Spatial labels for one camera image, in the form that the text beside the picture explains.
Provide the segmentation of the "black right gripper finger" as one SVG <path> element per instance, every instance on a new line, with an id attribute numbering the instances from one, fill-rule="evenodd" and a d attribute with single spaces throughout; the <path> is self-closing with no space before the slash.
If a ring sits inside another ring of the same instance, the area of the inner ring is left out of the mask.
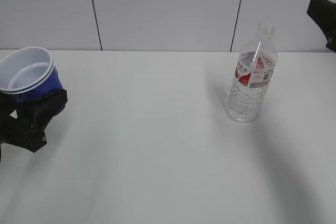
<path id="1" fill-rule="evenodd" d="M 325 35 L 326 47 L 335 52 L 335 3 L 329 0 L 310 0 L 307 14 Z"/>

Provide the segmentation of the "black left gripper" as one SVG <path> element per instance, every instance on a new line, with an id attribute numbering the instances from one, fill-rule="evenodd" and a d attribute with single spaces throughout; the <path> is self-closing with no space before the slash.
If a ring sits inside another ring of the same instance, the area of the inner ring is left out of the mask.
<path id="1" fill-rule="evenodd" d="M 47 144 L 45 128 L 67 101 L 65 89 L 21 103 L 1 95 L 1 144 L 37 152 Z"/>

